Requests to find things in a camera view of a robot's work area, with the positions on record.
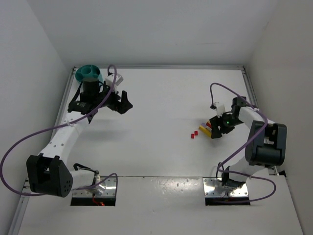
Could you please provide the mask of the long yellow lego brick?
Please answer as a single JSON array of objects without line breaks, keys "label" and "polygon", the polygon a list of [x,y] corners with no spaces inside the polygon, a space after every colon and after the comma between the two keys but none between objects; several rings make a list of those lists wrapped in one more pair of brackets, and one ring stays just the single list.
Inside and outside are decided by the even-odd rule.
[{"label": "long yellow lego brick", "polygon": [[199,126],[199,130],[200,130],[201,132],[203,132],[204,134],[206,134],[207,136],[209,136],[209,137],[211,137],[211,135],[212,135],[210,128],[205,129],[205,128]]}]

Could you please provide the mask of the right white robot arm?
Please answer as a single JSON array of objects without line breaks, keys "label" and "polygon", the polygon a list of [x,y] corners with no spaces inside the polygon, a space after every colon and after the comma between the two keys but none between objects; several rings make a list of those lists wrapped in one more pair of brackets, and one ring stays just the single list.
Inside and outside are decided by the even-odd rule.
[{"label": "right white robot arm", "polygon": [[224,106],[217,103],[211,108],[217,110],[217,115],[209,120],[212,139],[221,138],[240,124],[249,128],[248,140],[243,146],[244,156],[225,169],[220,167],[223,171],[223,187],[241,188],[256,172],[283,164],[287,142],[286,125],[264,117],[244,96],[233,98],[229,112],[225,112]]}]

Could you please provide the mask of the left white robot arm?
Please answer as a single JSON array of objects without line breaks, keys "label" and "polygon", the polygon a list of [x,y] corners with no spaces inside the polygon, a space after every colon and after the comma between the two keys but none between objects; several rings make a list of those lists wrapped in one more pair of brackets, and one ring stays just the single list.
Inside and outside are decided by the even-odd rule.
[{"label": "left white robot arm", "polygon": [[82,131],[91,123],[98,109],[108,107],[120,114],[133,107],[126,91],[117,86],[123,81],[119,74],[110,74],[104,82],[84,78],[68,105],[64,127],[58,129],[49,144],[26,161],[30,190],[39,194],[66,197],[71,190],[96,190],[101,183],[97,170],[75,163],[69,170],[69,154]]}]

